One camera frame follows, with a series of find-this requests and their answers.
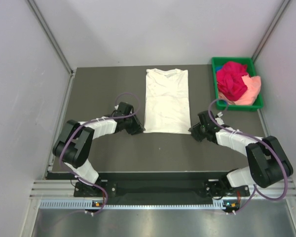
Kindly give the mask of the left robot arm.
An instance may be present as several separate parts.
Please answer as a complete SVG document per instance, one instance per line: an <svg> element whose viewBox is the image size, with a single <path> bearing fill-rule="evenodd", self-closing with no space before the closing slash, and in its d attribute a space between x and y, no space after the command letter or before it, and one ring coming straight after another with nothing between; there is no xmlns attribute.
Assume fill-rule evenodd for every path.
<svg viewBox="0 0 296 237"><path fill-rule="evenodd" d="M90 121L69 120L63 126L52 153L90 195L107 195L99 173L89 161L93 140L124 130L129 135L143 133L145 129L136 113L132 105L120 102L109 115Z"/></svg>

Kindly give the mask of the white t shirt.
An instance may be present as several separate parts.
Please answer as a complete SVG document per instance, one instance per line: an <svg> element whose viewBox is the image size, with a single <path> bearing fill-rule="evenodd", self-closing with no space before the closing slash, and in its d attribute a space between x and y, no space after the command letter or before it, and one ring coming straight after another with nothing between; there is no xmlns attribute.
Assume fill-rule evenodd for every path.
<svg viewBox="0 0 296 237"><path fill-rule="evenodd" d="M147 69L144 133L190 134L188 70Z"/></svg>

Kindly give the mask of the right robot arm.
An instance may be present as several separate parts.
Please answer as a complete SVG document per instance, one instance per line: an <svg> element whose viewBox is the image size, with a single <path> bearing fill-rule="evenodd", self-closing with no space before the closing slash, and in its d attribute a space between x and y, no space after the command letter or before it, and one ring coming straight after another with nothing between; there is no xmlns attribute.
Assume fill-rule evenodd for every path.
<svg viewBox="0 0 296 237"><path fill-rule="evenodd" d="M196 141L207 139L239 152L248 160L247 167L232 170L220 179L220 188L225 195L234 194L242 186L252 185L257 191L284 181L283 193L278 199L286 196L288 178L294 170L276 137L256 137L235 130L224 123L222 113L215 116L211 111L203 111L198 118L199 122L189 129Z"/></svg>

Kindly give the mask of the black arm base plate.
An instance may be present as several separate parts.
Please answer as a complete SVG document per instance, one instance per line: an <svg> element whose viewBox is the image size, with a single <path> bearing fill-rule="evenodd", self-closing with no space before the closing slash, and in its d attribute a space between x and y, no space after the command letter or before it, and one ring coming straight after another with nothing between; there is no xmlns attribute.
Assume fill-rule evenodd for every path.
<svg viewBox="0 0 296 237"><path fill-rule="evenodd" d="M164 193L193 193L200 197L235 197L238 190L224 189L218 181L206 179L182 180L121 180L108 179L97 182L109 197L121 197L125 194L164 194Z"/></svg>

